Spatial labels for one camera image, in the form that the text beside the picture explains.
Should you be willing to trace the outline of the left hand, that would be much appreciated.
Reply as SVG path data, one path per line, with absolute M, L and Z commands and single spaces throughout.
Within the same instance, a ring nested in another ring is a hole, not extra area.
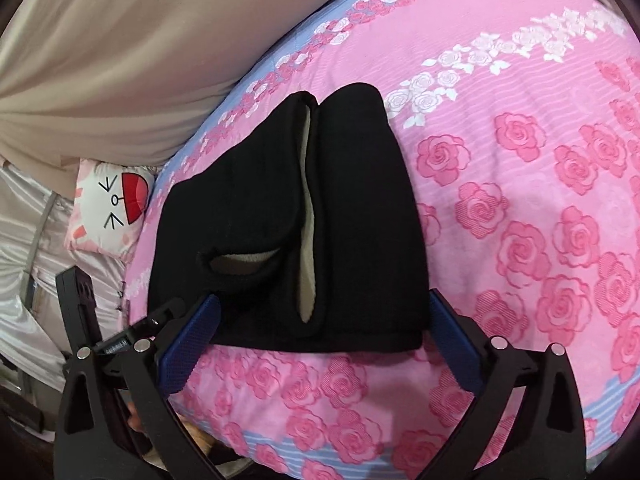
M 137 431 L 139 434 L 145 434 L 142 420 L 138 414 L 136 407 L 134 406 L 134 402 L 128 401 L 127 408 L 129 411 L 128 426 L 132 430 Z M 207 455 L 207 458 L 213 464 L 221 465 L 224 463 L 230 463 L 239 458 L 239 455 L 236 454 L 231 448 L 228 448 L 227 445 L 222 444 L 207 432 L 191 424 L 182 415 L 179 415 L 179 419 L 194 442 L 198 445 L 201 451 Z

